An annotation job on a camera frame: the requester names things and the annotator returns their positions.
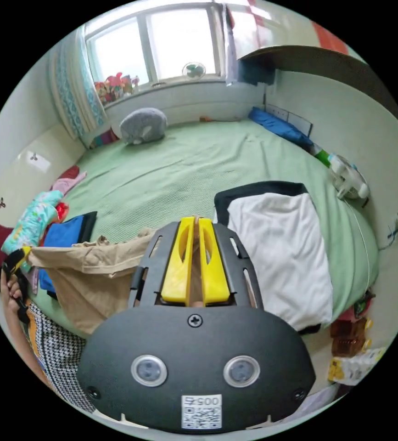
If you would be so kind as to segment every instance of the blue cloth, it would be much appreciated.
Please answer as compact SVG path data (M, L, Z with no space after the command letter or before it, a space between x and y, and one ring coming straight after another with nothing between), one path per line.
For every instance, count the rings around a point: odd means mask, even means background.
M248 118L254 121L254 123L260 124L266 130L296 144L307 152L310 152L310 148L314 145L309 137L298 130L294 125L260 110L258 107L252 108Z
M67 248L74 243L78 243L79 233L83 224L84 215L76 216L62 224L52 224L44 239L45 247ZM38 271L38 280L41 289L55 292L55 287L50 280L47 271L40 269Z

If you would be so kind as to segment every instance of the qr code sticker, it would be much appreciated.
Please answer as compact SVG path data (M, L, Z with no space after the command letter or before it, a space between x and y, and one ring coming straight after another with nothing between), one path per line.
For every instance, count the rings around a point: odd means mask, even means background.
M222 396L182 396L182 428L193 430L222 428Z

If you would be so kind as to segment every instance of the bed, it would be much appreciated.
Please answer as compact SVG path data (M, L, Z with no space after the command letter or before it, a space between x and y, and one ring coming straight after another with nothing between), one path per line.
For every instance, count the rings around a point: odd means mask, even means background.
M378 273L378 248L361 210L336 198L328 169L300 147L260 125L207 122L169 128L163 140L125 147L117 141L78 162L87 177L64 198L67 218L97 211L92 240L135 237L183 216L213 218L214 195L257 181L305 185L325 242L335 320L359 300ZM53 321L86 338L40 287L32 301Z

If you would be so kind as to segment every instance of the small fan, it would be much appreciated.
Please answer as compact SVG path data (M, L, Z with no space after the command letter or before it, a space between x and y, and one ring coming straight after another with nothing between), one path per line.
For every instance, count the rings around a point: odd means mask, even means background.
M206 72L205 66L196 62L187 63L182 69L182 75L190 79L200 79Z
M366 199L369 196L369 186L354 164L335 154L329 155L329 162L333 186L338 191L336 196L339 199Z

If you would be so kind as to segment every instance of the camera lens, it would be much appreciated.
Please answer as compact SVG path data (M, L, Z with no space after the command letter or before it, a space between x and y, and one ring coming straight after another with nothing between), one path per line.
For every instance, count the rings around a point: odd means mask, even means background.
M234 357L226 363L223 370L225 381L233 387L247 387L260 376L260 365L249 356Z
M131 365L133 378L143 386L160 386L167 379L167 367L163 361L152 355L137 357Z

